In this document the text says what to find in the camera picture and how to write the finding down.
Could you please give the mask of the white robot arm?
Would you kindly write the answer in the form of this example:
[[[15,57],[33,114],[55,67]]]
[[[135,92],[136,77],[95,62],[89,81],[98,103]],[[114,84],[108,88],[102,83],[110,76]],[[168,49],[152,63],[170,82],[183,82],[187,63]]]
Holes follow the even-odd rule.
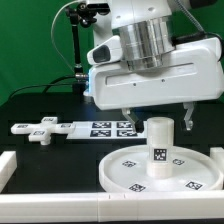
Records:
[[[224,93],[224,42],[203,28],[173,36],[171,15],[180,10],[197,24],[189,10],[216,1],[86,0],[87,11],[98,20],[95,48],[87,54],[89,93],[98,108],[120,109],[141,132],[143,123],[133,108],[181,103],[190,130],[194,103]]]

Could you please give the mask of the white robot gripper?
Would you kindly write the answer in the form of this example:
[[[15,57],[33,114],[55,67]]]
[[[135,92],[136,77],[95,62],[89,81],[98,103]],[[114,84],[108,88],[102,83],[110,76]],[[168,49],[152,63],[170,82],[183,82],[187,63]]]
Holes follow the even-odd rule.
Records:
[[[194,101],[217,99],[224,93],[224,72],[216,38],[180,44],[163,56],[163,65],[131,71],[124,62],[94,66],[89,93],[101,110],[122,109],[136,132],[137,117],[130,108],[184,103],[187,131],[194,125]]]

